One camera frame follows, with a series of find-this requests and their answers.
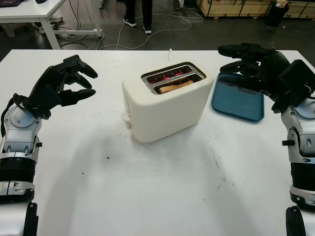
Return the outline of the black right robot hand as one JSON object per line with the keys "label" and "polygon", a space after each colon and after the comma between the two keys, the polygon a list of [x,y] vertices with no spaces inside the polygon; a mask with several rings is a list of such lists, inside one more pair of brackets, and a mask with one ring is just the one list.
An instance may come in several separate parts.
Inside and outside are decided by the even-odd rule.
{"label": "black right robot hand", "polygon": [[287,109],[288,89],[279,82],[278,77],[289,67],[290,62],[281,52],[257,44],[242,43],[219,46],[218,53],[239,59],[220,68],[221,73],[236,75],[235,78],[224,79],[223,83],[240,91],[268,96],[274,101],[272,111],[275,114]]}

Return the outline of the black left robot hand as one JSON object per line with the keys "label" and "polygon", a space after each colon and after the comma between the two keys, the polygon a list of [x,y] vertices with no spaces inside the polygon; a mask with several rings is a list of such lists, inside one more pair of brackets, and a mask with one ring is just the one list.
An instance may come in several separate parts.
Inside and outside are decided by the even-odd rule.
{"label": "black left robot hand", "polygon": [[78,55],[48,67],[33,87],[29,98],[36,106],[69,106],[93,96],[96,91],[81,74],[97,78],[98,74]]}

